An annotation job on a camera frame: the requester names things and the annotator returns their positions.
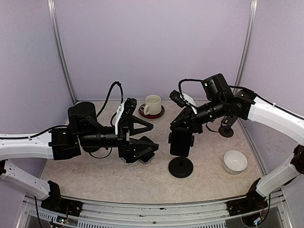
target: white mug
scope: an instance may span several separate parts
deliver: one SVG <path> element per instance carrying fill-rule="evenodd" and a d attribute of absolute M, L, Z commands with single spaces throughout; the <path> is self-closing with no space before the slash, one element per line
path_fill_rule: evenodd
<path fill-rule="evenodd" d="M 143 109 L 144 115 L 157 115 L 162 111 L 161 98 L 157 95 L 150 95 L 146 97 L 146 102 Z"/>

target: beige table surface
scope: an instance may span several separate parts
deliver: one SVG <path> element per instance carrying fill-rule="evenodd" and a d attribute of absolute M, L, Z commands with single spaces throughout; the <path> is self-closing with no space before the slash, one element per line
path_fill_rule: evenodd
<path fill-rule="evenodd" d="M 98 120 L 110 125 L 112 114 L 119 102 L 109 102 Z M 138 101 L 137 107 L 143 104 Z M 66 161 L 49 160 L 41 178 L 59 184 L 61 194 L 87 200 L 120 203 L 184 203 L 217 200 L 245 194 L 253 181 L 261 176 L 256 160 L 238 125 L 233 126 L 234 136 L 224 138 L 211 133 L 204 127 L 203 134 L 195 134 L 194 146 L 189 159 L 193 162 L 193 173 L 184 179 L 170 175 L 168 164 L 174 156 L 170 155 L 168 135 L 170 122 L 182 110 L 172 101 L 163 101 L 165 114 L 157 120 L 148 120 L 154 124 L 146 135 L 159 150 L 148 164 L 137 161 L 131 165 L 118 158 L 117 148 L 106 159 L 94 159 L 82 151 L 82 155 Z M 96 112 L 102 103 L 95 102 Z M 217 130 L 219 121 L 209 124 Z M 237 175 L 227 173 L 223 168 L 223 156 L 229 150 L 238 150 L 245 154 L 248 167 Z M 95 152 L 95 156 L 105 156 L 105 149 Z"/>

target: lavender backdrop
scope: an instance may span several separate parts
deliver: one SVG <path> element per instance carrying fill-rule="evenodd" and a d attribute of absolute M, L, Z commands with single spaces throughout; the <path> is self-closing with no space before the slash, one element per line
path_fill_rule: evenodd
<path fill-rule="evenodd" d="M 1 133 L 62 124 L 71 105 L 57 57 L 47 1 L 5 0 L 0 7 Z M 34 175 L 44 160 L 14 160 Z M 0 226 L 12 228 L 25 191 L 0 182 Z"/>
<path fill-rule="evenodd" d="M 235 82 L 250 1 L 65 0 L 56 9 L 79 100 L 104 100 L 115 80 L 126 96 L 168 98 L 183 78 L 223 73 Z M 205 98 L 198 83 L 184 88 Z"/>
<path fill-rule="evenodd" d="M 261 0 L 242 86 L 304 115 L 304 1 Z M 244 122 L 268 172 L 293 152 L 296 143 L 257 123 Z M 304 178 L 283 188 L 294 227 L 303 227 Z"/>

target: red saucer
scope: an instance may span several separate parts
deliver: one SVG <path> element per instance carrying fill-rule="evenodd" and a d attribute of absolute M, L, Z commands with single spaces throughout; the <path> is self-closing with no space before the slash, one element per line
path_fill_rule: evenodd
<path fill-rule="evenodd" d="M 157 119 L 157 118 L 160 118 L 164 113 L 165 113 L 165 108 L 163 106 L 161 106 L 161 112 L 158 113 L 157 115 L 145 115 L 143 113 L 143 109 L 144 109 L 144 105 L 145 104 L 142 104 L 139 109 L 138 109 L 138 112 L 141 116 L 143 116 L 144 118 L 147 118 L 147 119 Z"/>

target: small bowl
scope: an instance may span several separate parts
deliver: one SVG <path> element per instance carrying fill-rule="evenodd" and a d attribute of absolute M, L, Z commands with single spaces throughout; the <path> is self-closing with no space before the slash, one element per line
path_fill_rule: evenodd
<path fill-rule="evenodd" d="M 231 174 L 241 173 L 246 169 L 248 162 L 245 155 L 239 151 L 228 151 L 224 155 L 224 168 Z"/>

